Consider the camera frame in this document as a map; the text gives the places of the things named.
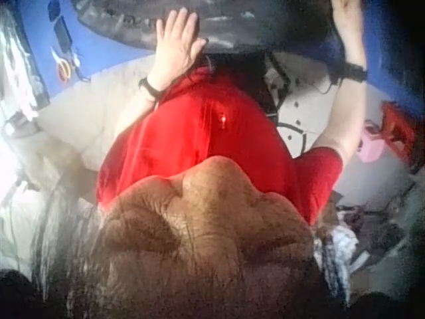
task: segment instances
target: red shirt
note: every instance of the red shirt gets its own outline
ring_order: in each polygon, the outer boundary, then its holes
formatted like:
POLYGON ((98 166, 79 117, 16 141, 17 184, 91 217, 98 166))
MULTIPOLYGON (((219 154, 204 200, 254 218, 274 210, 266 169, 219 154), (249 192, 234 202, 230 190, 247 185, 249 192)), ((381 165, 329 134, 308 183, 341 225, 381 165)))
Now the red shirt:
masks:
POLYGON ((309 224, 342 170, 330 148, 293 159, 275 125, 229 74, 212 77, 199 68, 156 112, 118 136, 99 172, 98 201, 106 207, 147 176, 170 177, 217 155, 234 160, 258 190, 288 198, 309 224))

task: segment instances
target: black watch strap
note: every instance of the black watch strap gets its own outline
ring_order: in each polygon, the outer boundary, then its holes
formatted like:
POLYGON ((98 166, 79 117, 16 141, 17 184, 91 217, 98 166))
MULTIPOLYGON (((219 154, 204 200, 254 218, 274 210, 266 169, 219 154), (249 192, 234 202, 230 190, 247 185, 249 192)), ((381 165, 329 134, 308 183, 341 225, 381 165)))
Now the black watch strap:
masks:
POLYGON ((156 100, 161 99, 165 94, 165 91, 158 91, 154 89, 152 85, 150 85, 149 82, 147 81, 147 78, 140 79, 139 88, 141 86, 144 87, 149 92, 149 94, 152 95, 152 97, 154 97, 156 100))
POLYGON ((340 77, 362 83, 367 80, 367 71, 360 65, 345 62, 341 67, 340 77))

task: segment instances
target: short sleeve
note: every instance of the short sleeve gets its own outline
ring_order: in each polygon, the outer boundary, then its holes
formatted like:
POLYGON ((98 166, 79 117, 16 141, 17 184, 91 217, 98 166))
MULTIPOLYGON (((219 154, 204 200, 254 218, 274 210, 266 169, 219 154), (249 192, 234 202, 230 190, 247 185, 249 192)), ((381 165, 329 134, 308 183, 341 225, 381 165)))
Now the short sleeve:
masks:
POLYGON ((300 213, 312 225, 331 195, 343 162, 335 150, 324 147, 313 148, 294 161, 301 197, 300 213))

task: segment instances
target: fingers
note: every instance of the fingers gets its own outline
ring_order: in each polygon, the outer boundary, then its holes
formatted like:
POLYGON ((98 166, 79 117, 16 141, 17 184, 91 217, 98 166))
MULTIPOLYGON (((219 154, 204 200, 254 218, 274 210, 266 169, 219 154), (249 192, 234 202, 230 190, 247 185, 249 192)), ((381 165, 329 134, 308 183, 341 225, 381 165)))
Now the fingers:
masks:
POLYGON ((183 34, 183 30, 185 29, 186 20, 187 20, 187 9, 181 8, 179 11, 179 14, 177 15, 177 18, 174 23, 173 31, 171 32, 171 36, 174 39, 181 38, 181 35, 183 34))
POLYGON ((183 30, 182 38, 185 41, 192 41, 194 39, 195 31, 198 23, 198 15, 194 12, 189 15, 185 29, 183 30))
POLYGON ((192 61, 195 61, 196 57, 202 51, 202 49, 205 47, 206 43, 207 43, 207 40, 201 39, 201 38, 197 38, 194 41, 194 43, 192 44, 192 48, 191 48, 192 61))
POLYGON ((157 42, 164 39, 164 21, 162 19, 157 20, 157 42))
POLYGON ((177 11, 171 10, 170 13, 168 14, 167 23, 165 25, 164 37, 167 38, 171 35, 171 33, 173 32, 176 19, 177 19, 177 11))

